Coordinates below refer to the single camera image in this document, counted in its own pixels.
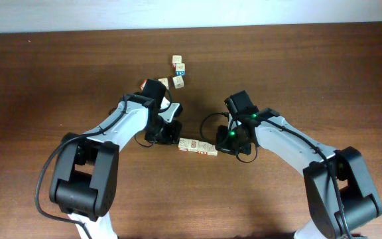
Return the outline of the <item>pineapple 2 block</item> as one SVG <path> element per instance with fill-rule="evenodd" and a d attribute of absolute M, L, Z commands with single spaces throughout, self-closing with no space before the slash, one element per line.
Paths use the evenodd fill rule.
<path fill-rule="evenodd" d="M 198 152 L 199 141 L 196 139 L 190 139 L 188 144 L 188 151 Z"/>

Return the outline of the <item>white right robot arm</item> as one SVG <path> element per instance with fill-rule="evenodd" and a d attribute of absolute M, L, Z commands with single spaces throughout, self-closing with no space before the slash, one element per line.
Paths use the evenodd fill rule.
<path fill-rule="evenodd" d="M 381 199 L 356 148 L 324 145 L 270 108 L 232 108 L 227 116 L 228 124 L 218 128 L 218 151 L 238 156 L 254 144 L 303 176 L 311 219 L 294 238 L 352 238 L 352 230 L 382 215 Z"/>

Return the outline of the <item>red edged block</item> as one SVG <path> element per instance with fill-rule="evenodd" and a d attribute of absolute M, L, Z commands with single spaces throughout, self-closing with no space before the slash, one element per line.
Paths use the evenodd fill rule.
<path fill-rule="evenodd" d="M 216 146 L 212 144 L 208 144 L 207 154 L 211 156 L 217 156 L 218 151 L 216 150 Z"/>

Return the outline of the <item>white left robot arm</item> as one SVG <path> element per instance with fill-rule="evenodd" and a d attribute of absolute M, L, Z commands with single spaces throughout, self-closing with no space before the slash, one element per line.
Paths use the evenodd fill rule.
<path fill-rule="evenodd" d="M 109 209 L 117 188 L 119 154 L 140 131 L 151 144 L 178 143 L 182 106 L 163 96 L 128 94 L 97 127 L 67 133 L 49 159 L 55 160 L 49 199 L 67 214 L 81 238 L 116 238 Z"/>

